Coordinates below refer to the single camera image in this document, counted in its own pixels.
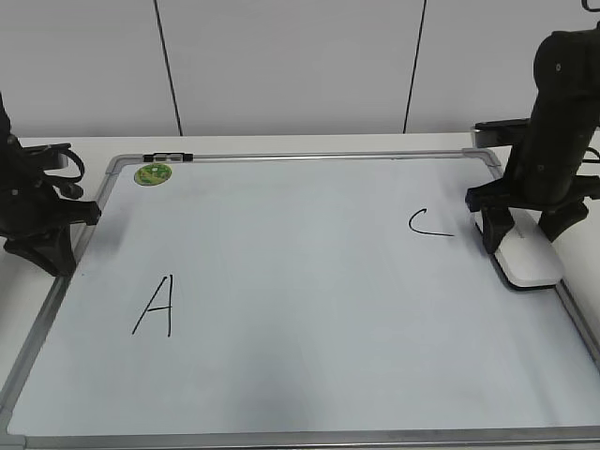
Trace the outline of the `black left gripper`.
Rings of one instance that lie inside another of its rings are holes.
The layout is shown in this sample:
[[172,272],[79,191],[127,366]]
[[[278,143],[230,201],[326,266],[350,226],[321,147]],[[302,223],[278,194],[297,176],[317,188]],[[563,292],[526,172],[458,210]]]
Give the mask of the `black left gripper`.
[[1,146],[1,233],[33,234],[8,238],[4,250],[53,277],[66,277],[76,268],[68,225],[95,225],[101,211],[82,199],[81,158],[70,147],[66,168],[44,170],[46,146],[23,147],[12,134]]

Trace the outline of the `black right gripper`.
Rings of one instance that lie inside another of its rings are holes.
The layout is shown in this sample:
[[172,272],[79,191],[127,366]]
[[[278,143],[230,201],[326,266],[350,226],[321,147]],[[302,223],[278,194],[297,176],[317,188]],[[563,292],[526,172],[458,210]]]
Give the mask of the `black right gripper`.
[[549,242],[588,216],[582,200],[599,198],[599,177],[579,175],[578,169],[598,126],[598,118],[586,127],[571,120],[529,123],[522,140],[510,146],[502,178],[467,190],[469,210],[482,211],[483,244],[488,254],[496,252],[515,226],[505,207],[555,210],[543,212],[538,221]]

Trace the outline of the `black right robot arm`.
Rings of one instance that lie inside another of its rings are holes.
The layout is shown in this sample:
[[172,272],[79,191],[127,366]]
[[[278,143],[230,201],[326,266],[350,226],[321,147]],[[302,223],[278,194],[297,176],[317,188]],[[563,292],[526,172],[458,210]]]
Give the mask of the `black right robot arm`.
[[598,176],[578,174],[599,126],[598,29],[552,32],[535,54],[533,78],[537,97],[502,177],[465,196],[482,216],[489,254],[513,229],[513,209],[540,212],[538,225],[554,241],[588,216],[585,199],[599,197]]

